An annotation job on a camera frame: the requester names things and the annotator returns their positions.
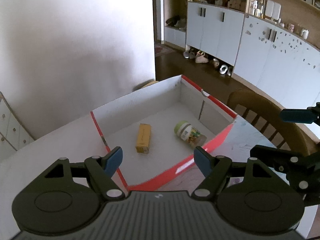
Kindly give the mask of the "green lid snack jar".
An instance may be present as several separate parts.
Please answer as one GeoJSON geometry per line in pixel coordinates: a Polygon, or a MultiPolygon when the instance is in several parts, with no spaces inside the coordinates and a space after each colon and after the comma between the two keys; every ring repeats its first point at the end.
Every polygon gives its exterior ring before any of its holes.
{"type": "Polygon", "coordinates": [[[187,121],[180,121],[174,127],[174,133],[192,148],[203,146],[207,137],[187,121]]]}

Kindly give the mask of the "brown wooden chair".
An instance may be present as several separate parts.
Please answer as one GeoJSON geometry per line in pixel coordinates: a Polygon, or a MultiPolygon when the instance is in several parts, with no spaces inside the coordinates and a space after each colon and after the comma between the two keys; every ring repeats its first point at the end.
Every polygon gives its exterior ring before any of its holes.
{"type": "Polygon", "coordinates": [[[253,91],[240,89],[232,92],[227,106],[247,120],[278,149],[299,152],[304,156],[319,150],[316,143],[297,124],[280,119],[280,107],[253,91]]]}

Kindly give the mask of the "small yellow box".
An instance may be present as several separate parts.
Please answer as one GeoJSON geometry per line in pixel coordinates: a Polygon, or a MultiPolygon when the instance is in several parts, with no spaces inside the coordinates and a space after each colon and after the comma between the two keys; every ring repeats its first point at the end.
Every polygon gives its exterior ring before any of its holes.
{"type": "Polygon", "coordinates": [[[149,153],[150,138],[151,126],[149,124],[140,124],[136,140],[136,151],[138,153],[149,153]]]}

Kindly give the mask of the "red white cardboard box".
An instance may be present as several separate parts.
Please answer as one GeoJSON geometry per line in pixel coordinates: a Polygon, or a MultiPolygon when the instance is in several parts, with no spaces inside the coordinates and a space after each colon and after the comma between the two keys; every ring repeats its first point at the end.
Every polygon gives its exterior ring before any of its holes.
{"type": "Polygon", "coordinates": [[[193,149],[174,127],[184,120],[207,137],[204,149],[220,146],[236,113],[180,75],[113,100],[91,113],[107,148],[119,146],[123,161],[117,174],[127,190],[153,191],[193,166],[193,149]],[[151,126],[149,153],[136,151],[140,124],[151,126]]]}

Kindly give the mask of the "white drawer sideboard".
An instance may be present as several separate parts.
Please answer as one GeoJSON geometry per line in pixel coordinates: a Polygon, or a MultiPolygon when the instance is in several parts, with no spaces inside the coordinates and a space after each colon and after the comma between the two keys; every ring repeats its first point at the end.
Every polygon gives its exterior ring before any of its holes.
{"type": "Polygon", "coordinates": [[[21,148],[29,145],[35,138],[17,119],[3,93],[0,104],[1,163],[21,148]]]}

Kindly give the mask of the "silver shoe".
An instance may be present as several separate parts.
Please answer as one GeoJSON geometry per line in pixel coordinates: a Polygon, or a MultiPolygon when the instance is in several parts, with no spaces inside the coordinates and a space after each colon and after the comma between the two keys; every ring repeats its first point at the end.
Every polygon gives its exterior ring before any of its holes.
{"type": "Polygon", "coordinates": [[[219,69],[219,73],[221,75],[225,75],[227,72],[228,72],[228,66],[226,64],[221,65],[219,69]]]}

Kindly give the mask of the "white pink sneaker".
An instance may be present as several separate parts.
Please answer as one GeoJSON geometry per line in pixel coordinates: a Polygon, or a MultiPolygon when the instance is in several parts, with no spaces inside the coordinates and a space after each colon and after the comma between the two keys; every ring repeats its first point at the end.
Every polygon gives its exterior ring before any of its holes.
{"type": "Polygon", "coordinates": [[[204,51],[198,51],[196,56],[195,56],[195,63],[208,63],[209,60],[206,57],[206,54],[204,51]]]}

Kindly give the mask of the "red doormat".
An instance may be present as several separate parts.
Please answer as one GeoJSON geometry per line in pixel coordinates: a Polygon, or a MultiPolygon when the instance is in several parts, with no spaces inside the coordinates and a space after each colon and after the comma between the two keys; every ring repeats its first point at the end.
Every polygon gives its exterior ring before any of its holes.
{"type": "Polygon", "coordinates": [[[155,43],[155,57],[170,54],[172,52],[175,52],[175,50],[164,44],[155,43]]]}

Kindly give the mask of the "white wall cabinet unit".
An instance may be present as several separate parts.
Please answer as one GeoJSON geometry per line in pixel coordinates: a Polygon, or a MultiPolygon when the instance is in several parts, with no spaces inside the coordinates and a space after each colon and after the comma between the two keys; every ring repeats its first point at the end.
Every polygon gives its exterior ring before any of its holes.
{"type": "Polygon", "coordinates": [[[216,57],[286,108],[319,101],[319,0],[163,2],[165,42],[216,57]]]}

